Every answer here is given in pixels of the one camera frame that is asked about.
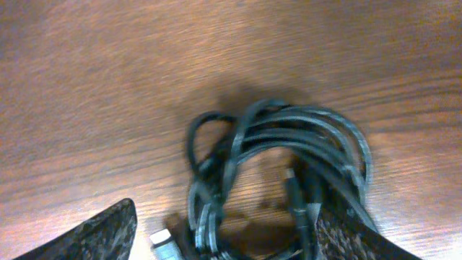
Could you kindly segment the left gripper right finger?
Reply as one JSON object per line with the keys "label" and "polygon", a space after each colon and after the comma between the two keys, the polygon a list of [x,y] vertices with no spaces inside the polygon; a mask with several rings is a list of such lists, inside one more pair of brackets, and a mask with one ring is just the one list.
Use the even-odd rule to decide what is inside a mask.
{"label": "left gripper right finger", "polygon": [[319,259],[420,260],[383,237],[358,202],[315,203],[314,211]]}

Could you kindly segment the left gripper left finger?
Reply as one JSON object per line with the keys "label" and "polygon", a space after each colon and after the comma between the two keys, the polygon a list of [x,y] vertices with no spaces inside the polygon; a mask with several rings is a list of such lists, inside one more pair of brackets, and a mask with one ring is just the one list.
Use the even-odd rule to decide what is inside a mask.
{"label": "left gripper left finger", "polygon": [[137,228],[132,199],[122,199],[15,260],[127,260]]}

